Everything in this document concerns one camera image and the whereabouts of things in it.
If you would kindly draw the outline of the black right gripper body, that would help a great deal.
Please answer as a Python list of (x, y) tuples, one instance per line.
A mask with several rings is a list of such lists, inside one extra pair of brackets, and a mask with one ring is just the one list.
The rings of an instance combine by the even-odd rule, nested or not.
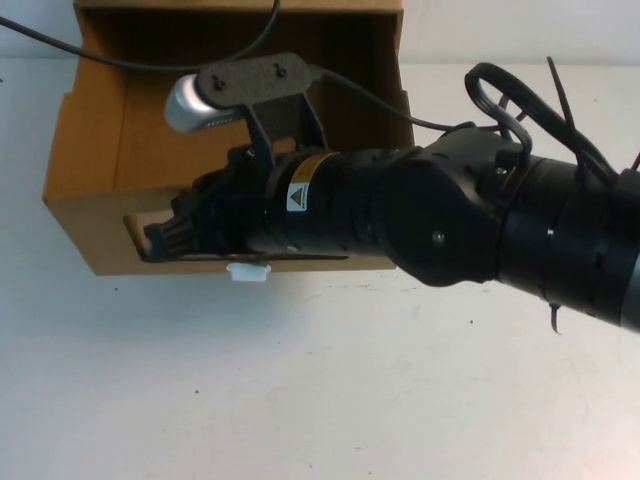
[(236, 147), (228, 152), (222, 169), (231, 171), (228, 202), (215, 216), (194, 214), (201, 252), (196, 256), (269, 255), (281, 252), (274, 233), (270, 196), (272, 176), (279, 172), (281, 155), (263, 171), (255, 151)]

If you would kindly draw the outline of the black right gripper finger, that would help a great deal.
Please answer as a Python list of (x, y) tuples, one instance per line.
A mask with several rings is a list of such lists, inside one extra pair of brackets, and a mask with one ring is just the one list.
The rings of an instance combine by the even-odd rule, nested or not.
[(189, 215), (170, 211), (142, 216), (145, 253), (151, 261), (174, 261), (201, 252), (197, 229)]
[(196, 178), (188, 190), (179, 193), (171, 201), (173, 214), (215, 216), (228, 202), (230, 180), (231, 171), (228, 169), (209, 172)]

